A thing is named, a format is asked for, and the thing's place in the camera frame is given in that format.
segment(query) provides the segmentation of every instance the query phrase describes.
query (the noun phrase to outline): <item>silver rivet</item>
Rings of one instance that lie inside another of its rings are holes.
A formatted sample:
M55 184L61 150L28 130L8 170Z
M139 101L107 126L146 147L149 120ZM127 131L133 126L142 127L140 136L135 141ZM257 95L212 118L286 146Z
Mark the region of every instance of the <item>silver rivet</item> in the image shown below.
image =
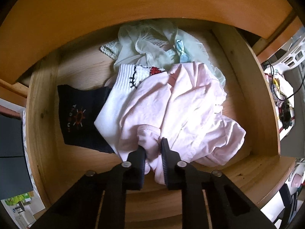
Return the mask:
M132 165L132 163L131 163L131 162L128 162L128 161L125 161L125 162L123 162L121 165L122 165L124 168L128 168L128 167L130 167L130 166Z
M185 166L187 166L187 162L184 162L184 161L179 161L178 163L177 163L177 166L179 166L179 167L185 167Z
M217 177L221 177L222 176L222 172L220 171L220 170L213 170L212 171L212 174L214 175L214 176L217 176Z
M93 177L95 174L96 172L94 170L87 170L85 175L88 177Z

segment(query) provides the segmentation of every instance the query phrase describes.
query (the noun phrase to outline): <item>open drawer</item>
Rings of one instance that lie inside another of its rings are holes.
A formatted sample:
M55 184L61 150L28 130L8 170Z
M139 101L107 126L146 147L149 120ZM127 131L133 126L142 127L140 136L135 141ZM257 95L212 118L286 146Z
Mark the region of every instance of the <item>open drawer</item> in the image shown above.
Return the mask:
M279 129L271 93L251 48L231 26L173 19L205 46L210 62L226 77L223 114L246 131L245 142L221 169L258 207L279 190L294 167L294 158L280 157ZM57 85L95 89L112 76L113 60L101 44L117 37L119 25L82 36L36 64L26 106L26 140L34 180L48 208L84 173L110 170L120 163L115 154L65 145L58 118ZM145 176L144 188L127 194L126 228L172 228L181 222L181 194L168 191Z

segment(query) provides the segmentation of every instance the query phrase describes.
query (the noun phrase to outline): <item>pink fabric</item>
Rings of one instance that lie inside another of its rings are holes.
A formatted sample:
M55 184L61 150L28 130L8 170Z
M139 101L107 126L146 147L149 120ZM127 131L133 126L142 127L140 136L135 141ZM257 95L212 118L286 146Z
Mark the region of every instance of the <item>pink fabric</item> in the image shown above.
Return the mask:
M226 93L203 63L184 63L145 79L121 120L117 147L126 160L138 144L145 148L155 181L164 184L159 143L165 137L182 160L225 164L242 146L245 131L217 114Z

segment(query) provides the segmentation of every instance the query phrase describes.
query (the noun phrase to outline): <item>sun logo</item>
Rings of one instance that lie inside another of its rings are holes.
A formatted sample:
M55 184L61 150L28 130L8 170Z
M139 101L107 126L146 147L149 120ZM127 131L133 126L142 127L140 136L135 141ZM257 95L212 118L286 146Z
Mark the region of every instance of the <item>sun logo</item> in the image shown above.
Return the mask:
M68 132L71 131L71 123L72 121L74 121L74 123L72 124L72 126L76 126L76 129L79 129L79 125L81 127L83 127L82 124L82 120L85 119L86 117L84 116L84 112L86 111L86 109L83 110L83 107L81 107L80 110L78 110L76 108L76 105L73 105L71 108L71 111L69 113L69 117L68 117L68 124L67 124L67 130Z

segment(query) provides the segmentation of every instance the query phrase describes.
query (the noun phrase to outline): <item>black cable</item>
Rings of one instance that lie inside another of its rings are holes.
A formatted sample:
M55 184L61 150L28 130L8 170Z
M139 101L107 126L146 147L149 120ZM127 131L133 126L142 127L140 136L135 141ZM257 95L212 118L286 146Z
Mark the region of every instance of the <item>black cable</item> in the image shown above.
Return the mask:
M301 87L303 86L303 83L304 83L304 79L305 79L305 75L303 77L303 80L302 80L302 83L300 85L300 87L289 97L285 98L284 100L278 98L276 92L275 92L275 89L274 89L274 83L273 83L273 76L274 76L274 68L273 66L270 64L270 62L268 61L267 63L268 65L270 65L270 69L271 69L271 83L272 83L272 88L273 88L273 92L274 92L274 95L277 97L277 99L279 99L280 101L285 101L285 100L288 100L290 97L294 96L300 89Z

